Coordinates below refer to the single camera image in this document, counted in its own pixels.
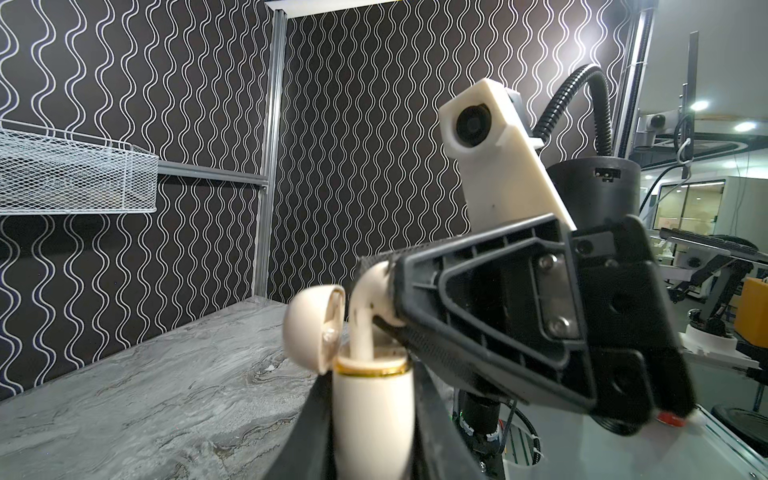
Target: white cable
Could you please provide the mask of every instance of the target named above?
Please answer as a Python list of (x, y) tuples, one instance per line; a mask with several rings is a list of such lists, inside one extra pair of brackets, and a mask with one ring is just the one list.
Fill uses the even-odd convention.
[(688, 144), (690, 144), (690, 138), (686, 138), (686, 139), (685, 139), (685, 142), (683, 142), (683, 144), (682, 144), (682, 145), (680, 145), (680, 148), (678, 148), (678, 149), (677, 149), (677, 163), (679, 163), (680, 165), (689, 164), (691, 161), (693, 161), (693, 160), (694, 160), (693, 158), (691, 158), (691, 159), (690, 159), (690, 160), (688, 160), (688, 161), (684, 161), (684, 160), (681, 160), (681, 159), (680, 159), (680, 156), (683, 154), (683, 149), (684, 149), (684, 148), (685, 148), (685, 147), (686, 147)]
[[(690, 159), (688, 161), (683, 161), (680, 159), (681, 154), (683, 153), (683, 149), (690, 143), (690, 138), (686, 138), (685, 142), (683, 142), (682, 145), (680, 145), (680, 148), (677, 149), (677, 163), (680, 165), (688, 165), (690, 162), (694, 161), (693, 159)], [(675, 185), (674, 188), (666, 192), (661, 199), (659, 199), (658, 202), (656, 202), (656, 205), (661, 205), (661, 202), (664, 201), (665, 198), (667, 198), (667, 195), (671, 194), (676, 189), (680, 188), (685, 182), (690, 180), (691, 175), (693, 175), (693, 172), (691, 171), (690, 167), (688, 167), (688, 176), (685, 177), (679, 184)]]

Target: black cable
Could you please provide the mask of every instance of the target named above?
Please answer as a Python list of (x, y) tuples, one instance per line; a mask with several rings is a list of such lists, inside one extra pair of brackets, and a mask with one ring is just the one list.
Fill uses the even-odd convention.
[(680, 120), (677, 122), (677, 125), (674, 127), (674, 133), (672, 134), (672, 144), (674, 145), (674, 150), (677, 152), (680, 150), (680, 142), (677, 140), (677, 137), (680, 135), (680, 131), (683, 129), (683, 125), (685, 124), (685, 120), (687, 120), (691, 115), (685, 114), (682, 117), (680, 117)]
[(739, 179), (739, 188), (742, 187), (742, 184), (744, 188), (741, 191), (741, 200), (739, 200), (739, 203), (736, 205), (736, 226), (733, 228), (733, 234), (738, 235), (739, 234), (739, 211), (741, 210), (741, 204), (744, 203), (744, 196), (746, 195), (746, 179), (750, 175), (750, 151), (746, 151), (746, 171), (744, 172), (744, 178)]
[(509, 427), (512, 425), (512, 419), (515, 417), (515, 410), (518, 408), (518, 401), (512, 402), (509, 407), (509, 417), (507, 417), (507, 423), (504, 425), (504, 432), (502, 433), (502, 441), (498, 446), (498, 452), (504, 453), (504, 448), (507, 446), (507, 436), (509, 435)]
[(659, 201), (658, 201), (658, 202), (656, 202), (656, 205), (661, 205), (661, 202), (663, 202), (663, 201), (664, 201), (664, 199), (665, 199), (665, 198), (667, 198), (667, 196), (668, 196), (669, 194), (671, 194), (671, 193), (672, 193), (672, 190), (676, 190), (676, 189), (678, 189), (678, 188), (682, 187), (682, 186), (683, 186), (683, 184), (686, 184), (686, 183), (688, 182), (688, 180), (690, 180), (690, 176), (691, 176), (691, 175), (693, 175), (694, 173), (693, 173), (693, 171), (691, 171), (691, 169), (690, 169), (690, 168), (688, 168), (688, 170), (687, 170), (687, 171), (688, 171), (688, 176), (687, 176), (687, 177), (685, 177), (683, 180), (681, 180), (681, 181), (680, 181), (680, 183), (678, 183), (678, 184), (676, 184), (676, 185), (673, 185), (673, 186), (672, 186), (672, 188), (670, 188), (668, 192), (666, 192), (664, 195), (662, 195), (662, 196), (661, 196), (661, 198), (659, 199)]
[(573, 97), (589, 84), (594, 105), (595, 148), (601, 157), (610, 157), (611, 151), (611, 104), (608, 101), (608, 80), (599, 65), (582, 65), (565, 79), (560, 88), (544, 109), (544, 113), (533, 127), (533, 136), (541, 138), (544, 143), (552, 136), (554, 126), (571, 103)]
[[(736, 188), (736, 199), (737, 199), (737, 205), (736, 207), (739, 207), (738, 200), (739, 200), (739, 192), (741, 192), (741, 169), (739, 168), (739, 160), (736, 156), (736, 154), (733, 155), (733, 162), (736, 164), (736, 173), (739, 177), (739, 186)], [(735, 230), (733, 229), (733, 222), (736, 220), (736, 215), (733, 215), (730, 219), (730, 228), (728, 229), (728, 233), (735, 233)]]
[(533, 437), (533, 458), (531, 460), (531, 465), (536, 465), (538, 461), (541, 460), (541, 441), (538, 439), (538, 433), (536, 433), (533, 424), (528, 420), (528, 417), (523, 415), (523, 412), (521, 412), (520, 409), (515, 408), (515, 414), (525, 424), (525, 427), (531, 433), (531, 437)]
[(672, 165), (671, 167), (667, 168), (665, 171), (661, 172), (661, 174), (658, 177), (656, 177), (656, 180), (654, 180), (654, 184), (650, 186), (650, 188), (648, 189), (648, 193), (645, 194), (643, 203), (640, 204), (640, 210), (637, 212), (638, 214), (642, 213), (643, 207), (645, 207), (645, 204), (648, 202), (648, 199), (650, 198), (650, 193), (654, 191), (654, 187), (656, 187), (656, 184), (659, 183), (659, 180), (661, 180), (664, 177), (664, 175), (668, 174), (670, 170), (672, 170), (673, 168), (678, 168), (682, 166), (683, 165), (679, 165), (679, 164)]

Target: screw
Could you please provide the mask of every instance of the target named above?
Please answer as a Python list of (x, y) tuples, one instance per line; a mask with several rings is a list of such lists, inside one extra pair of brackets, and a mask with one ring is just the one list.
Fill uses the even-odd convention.
[(594, 246), (592, 245), (592, 242), (589, 240), (582, 240), (581, 242), (576, 244), (576, 251), (579, 252), (581, 255), (589, 255), (592, 253), (592, 250), (594, 250)]
[(571, 321), (562, 316), (558, 316), (547, 322), (547, 328), (549, 329), (549, 333), (553, 336), (568, 336), (568, 331), (571, 329)]
[(557, 262), (558, 258), (555, 255), (546, 253), (538, 258), (538, 267), (543, 271), (548, 272), (549, 270), (552, 270)]

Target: black cylindrical motor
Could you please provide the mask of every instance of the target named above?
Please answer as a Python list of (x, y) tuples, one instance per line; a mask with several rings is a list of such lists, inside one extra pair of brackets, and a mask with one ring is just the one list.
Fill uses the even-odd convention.
[(498, 413), (501, 405), (485, 397), (463, 390), (459, 393), (459, 407), (467, 425), (480, 435), (488, 435), (498, 428)]
[(640, 165), (633, 161), (574, 158), (552, 165), (547, 173), (579, 230), (637, 215)]

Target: ceiling light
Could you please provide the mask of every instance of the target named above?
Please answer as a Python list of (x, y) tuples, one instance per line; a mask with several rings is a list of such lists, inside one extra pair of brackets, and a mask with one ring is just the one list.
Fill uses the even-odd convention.
[(690, 109), (693, 111), (702, 111), (709, 106), (710, 106), (710, 102), (706, 100), (699, 100), (697, 102), (694, 102), (694, 104), (690, 106)]
[(724, 185), (725, 182), (707, 182), (705, 184), (681, 185), (680, 188), (688, 187), (711, 187), (712, 185)]
[(740, 124), (738, 124), (736, 127), (733, 127), (735, 131), (750, 131), (757, 128), (757, 124), (753, 121), (744, 121)]

